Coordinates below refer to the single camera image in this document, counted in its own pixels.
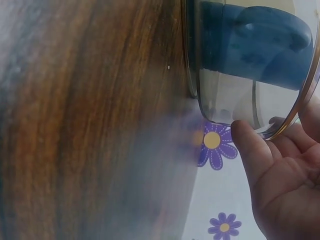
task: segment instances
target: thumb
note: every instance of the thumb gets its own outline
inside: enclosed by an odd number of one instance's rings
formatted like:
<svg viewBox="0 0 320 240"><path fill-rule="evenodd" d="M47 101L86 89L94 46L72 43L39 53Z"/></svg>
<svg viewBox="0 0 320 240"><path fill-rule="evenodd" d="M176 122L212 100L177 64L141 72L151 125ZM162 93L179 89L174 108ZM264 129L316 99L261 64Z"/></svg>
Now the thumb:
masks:
<svg viewBox="0 0 320 240"><path fill-rule="evenodd" d="M267 143L245 121L231 125L231 135L242 158L250 187L272 166L273 157Z"/></svg>

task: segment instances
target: blue handle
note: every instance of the blue handle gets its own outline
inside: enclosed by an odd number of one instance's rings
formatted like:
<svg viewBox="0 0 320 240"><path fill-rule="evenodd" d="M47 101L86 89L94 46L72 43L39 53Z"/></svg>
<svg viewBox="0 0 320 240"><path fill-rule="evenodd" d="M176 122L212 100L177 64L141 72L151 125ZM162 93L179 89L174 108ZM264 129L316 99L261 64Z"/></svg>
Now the blue handle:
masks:
<svg viewBox="0 0 320 240"><path fill-rule="evenodd" d="M247 7L235 19L234 25L236 34L241 37L294 52L307 48L312 42L310 28L304 21L276 8Z"/></svg>

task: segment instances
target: metal rim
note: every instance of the metal rim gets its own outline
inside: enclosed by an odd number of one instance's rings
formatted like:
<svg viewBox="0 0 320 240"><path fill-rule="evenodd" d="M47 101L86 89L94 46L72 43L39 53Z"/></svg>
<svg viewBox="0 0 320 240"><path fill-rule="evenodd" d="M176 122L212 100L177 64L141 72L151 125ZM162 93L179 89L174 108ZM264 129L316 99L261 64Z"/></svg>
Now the metal rim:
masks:
<svg viewBox="0 0 320 240"><path fill-rule="evenodd" d="M193 87L193 82L190 73L190 65L189 65L189 43L188 43L188 18L187 18L187 0L182 1L181 4L182 11L182 31L183 31L183 49L184 49L184 62L186 67L186 75L188 78L188 88L191 94L191 97L197 98L198 93L197 90Z"/></svg>

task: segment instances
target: wooden table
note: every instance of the wooden table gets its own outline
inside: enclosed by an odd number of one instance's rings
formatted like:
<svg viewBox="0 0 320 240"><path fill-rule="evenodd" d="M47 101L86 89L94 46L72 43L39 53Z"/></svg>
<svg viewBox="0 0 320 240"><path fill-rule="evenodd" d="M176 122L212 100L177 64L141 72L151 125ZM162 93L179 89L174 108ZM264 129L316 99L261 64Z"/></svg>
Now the wooden table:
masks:
<svg viewBox="0 0 320 240"><path fill-rule="evenodd" d="M181 7L0 1L0 240L181 238L198 146Z"/></svg>

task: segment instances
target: yellow flower center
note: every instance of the yellow flower center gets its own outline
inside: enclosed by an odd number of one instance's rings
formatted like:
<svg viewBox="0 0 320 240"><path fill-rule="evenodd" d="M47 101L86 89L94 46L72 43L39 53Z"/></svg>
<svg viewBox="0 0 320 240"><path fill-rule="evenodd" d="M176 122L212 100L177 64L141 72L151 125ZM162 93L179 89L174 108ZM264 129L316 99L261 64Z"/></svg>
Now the yellow flower center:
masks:
<svg viewBox="0 0 320 240"><path fill-rule="evenodd" d="M228 232L229 229L230 229L230 225L227 223L221 224L220 226L220 231L223 233Z"/></svg>
<svg viewBox="0 0 320 240"><path fill-rule="evenodd" d="M219 147L221 139L218 133L211 131L204 136L203 142L208 149L216 149Z"/></svg>

